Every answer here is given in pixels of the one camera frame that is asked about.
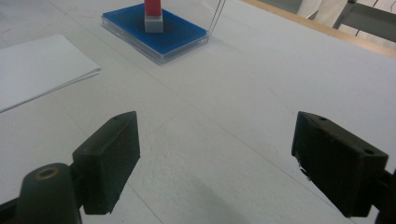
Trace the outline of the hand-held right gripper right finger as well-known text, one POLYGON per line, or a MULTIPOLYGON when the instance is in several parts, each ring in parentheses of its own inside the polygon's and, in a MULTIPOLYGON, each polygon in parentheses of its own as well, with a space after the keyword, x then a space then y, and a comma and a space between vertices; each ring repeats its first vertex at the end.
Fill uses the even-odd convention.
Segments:
POLYGON ((389 216, 387 153, 329 119, 300 111, 291 155, 345 217, 366 217, 373 206, 389 216))

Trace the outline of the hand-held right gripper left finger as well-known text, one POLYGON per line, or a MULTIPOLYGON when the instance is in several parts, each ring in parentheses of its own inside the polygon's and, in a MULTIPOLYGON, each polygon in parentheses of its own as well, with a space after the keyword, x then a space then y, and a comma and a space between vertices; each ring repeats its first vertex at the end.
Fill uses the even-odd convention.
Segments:
POLYGON ((140 159, 137 113, 109 119, 72 157, 78 205, 87 215, 111 213, 140 159))

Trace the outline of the clear ink pad lid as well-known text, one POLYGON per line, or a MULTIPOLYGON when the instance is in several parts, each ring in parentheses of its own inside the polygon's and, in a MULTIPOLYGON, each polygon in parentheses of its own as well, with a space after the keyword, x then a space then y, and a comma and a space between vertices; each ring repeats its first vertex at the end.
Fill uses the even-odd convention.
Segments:
POLYGON ((217 23, 218 23, 220 14, 221 14, 221 12, 223 10, 223 7, 224 7, 225 3, 226 3, 226 0, 219 0, 219 2, 217 3, 214 17, 213 17, 213 19, 212 19, 212 21, 210 23, 209 29, 207 31, 208 36, 212 35, 212 33, 213 33, 217 23))

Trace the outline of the wooden table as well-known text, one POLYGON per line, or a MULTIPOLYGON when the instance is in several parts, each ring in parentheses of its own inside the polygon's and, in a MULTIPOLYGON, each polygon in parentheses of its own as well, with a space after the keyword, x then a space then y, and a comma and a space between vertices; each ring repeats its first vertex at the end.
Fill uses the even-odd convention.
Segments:
POLYGON ((328 36, 333 36, 338 39, 342 39, 348 43, 351 43, 353 45, 359 46, 360 48, 363 49, 368 49, 372 52, 376 52, 385 56, 388 56, 390 58, 396 59, 396 49, 390 49, 386 48, 384 46, 378 45, 376 43, 360 39, 354 35, 349 35, 347 33, 344 33, 339 30, 335 30, 329 26, 326 26, 324 24, 320 24, 315 21, 311 21, 309 19, 305 19, 301 16, 298 16, 296 14, 290 13, 286 10, 270 6, 268 4, 265 4, 259 0, 241 0, 242 2, 252 5, 254 7, 257 7, 261 10, 264 10, 266 12, 272 13, 274 15, 277 15, 279 17, 282 17, 286 20, 296 22, 298 24, 301 24, 302 26, 308 27, 310 29, 316 30, 318 32, 321 32, 325 35, 328 36))

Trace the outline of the blue ink pad case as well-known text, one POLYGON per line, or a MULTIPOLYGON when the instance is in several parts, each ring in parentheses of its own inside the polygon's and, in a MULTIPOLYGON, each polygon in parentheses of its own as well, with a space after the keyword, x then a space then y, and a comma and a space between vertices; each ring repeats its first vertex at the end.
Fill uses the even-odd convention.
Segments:
POLYGON ((179 16, 163 11, 163 32, 145 32, 144 4, 102 15, 103 26, 157 64, 168 63, 207 42, 207 31, 179 16))

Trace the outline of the white paper sheet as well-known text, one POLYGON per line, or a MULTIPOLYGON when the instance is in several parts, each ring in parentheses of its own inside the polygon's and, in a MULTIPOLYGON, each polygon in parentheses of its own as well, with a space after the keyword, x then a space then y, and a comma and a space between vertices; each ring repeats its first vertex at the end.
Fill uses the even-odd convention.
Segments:
POLYGON ((0 113, 99 71, 63 35, 0 49, 0 113))

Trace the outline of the red stamp with grey base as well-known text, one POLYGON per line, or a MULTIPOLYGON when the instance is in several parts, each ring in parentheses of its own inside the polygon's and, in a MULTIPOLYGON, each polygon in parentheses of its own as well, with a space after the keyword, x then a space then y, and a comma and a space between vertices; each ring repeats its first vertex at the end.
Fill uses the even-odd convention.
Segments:
POLYGON ((161 0, 144 0, 145 31, 147 33, 163 32, 163 12, 161 0))

